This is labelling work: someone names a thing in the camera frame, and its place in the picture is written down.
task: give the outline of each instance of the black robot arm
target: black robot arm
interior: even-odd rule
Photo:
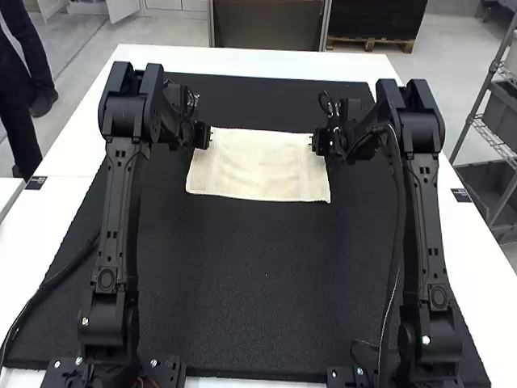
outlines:
[[[460,386],[463,341],[443,256],[437,190],[438,157],[445,129],[431,90],[423,80],[412,80],[400,88],[393,80],[379,80],[376,104],[360,122],[359,101],[341,100],[336,104],[328,95],[324,97],[328,100],[322,103],[320,95],[320,105],[329,116],[328,123],[315,131],[313,151],[331,162],[353,163],[369,160],[382,148],[393,165],[395,180],[398,177],[403,182],[398,193],[399,201],[404,202],[398,204],[398,214],[403,217],[398,226],[403,233],[404,286],[396,387]],[[401,259],[397,236],[393,249],[381,349],[388,348],[385,324]],[[388,383],[386,355],[380,354],[376,385]]]
[[[127,62],[116,62],[111,69],[99,104],[107,155],[103,224],[97,264],[78,320],[84,386],[99,380],[104,388],[131,387],[141,372],[137,355],[141,177],[153,143],[167,142],[174,149],[208,148],[210,127],[194,120],[196,104],[197,96],[167,80],[161,65],[149,64],[139,72]],[[180,364],[175,359],[184,378]]]

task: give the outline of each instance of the person's leg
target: person's leg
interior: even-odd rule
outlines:
[[[25,9],[23,0],[0,0],[0,13],[11,34],[22,45],[23,56],[31,73],[36,94],[30,113],[34,117],[44,116],[57,101],[59,94],[52,80],[47,54],[40,36]]]
[[[0,0],[0,12],[11,34],[22,45],[32,83],[38,92],[54,90],[47,54],[23,0]]]
[[[29,113],[32,86],[29,74],[0,28],[0,120],[21,176],[29,180],[42,160]]]

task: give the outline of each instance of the rubber mat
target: rubber mat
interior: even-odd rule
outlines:
[[[364,83],[171,77],[200,93],[201,120],[222,127],[311,132],[326,120],[317,105],[323,89],[372,105]],[[190,375],[324,382],[328,366],[351,365],[352,339],[378,341],[395,217],[381,155],[334,168],[331,204],[190,195],[189,162],[156,145],[143,178],[140,351],[178,354]],[[99,227],[105,174],[103,165],[47,276]],[[36,309],[7,366],[43,369],[76,356],[78,307],[94,265],[92,257]],[[396,311],[392,346],[397,326]],[[466,328],[460,375],[466,386],[490,386]]]

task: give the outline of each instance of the pallet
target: pallet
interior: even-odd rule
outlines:
[[[334,42],[361,42],[364,43],[364,51],[373,51],[375,43],[395,43],[401,48],[402,52],[411,54],[413,52],[414,39],[388,39],[388,38],[350,38],[348,36],[328,36],[326,39],[326,49],[333,50]]]

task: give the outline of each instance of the white towel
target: white towel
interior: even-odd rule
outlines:
[[[308,133],[212,128],[208,150],[195,150],[187,177],[192,194],[246,200],[330,203],[325,159]]]

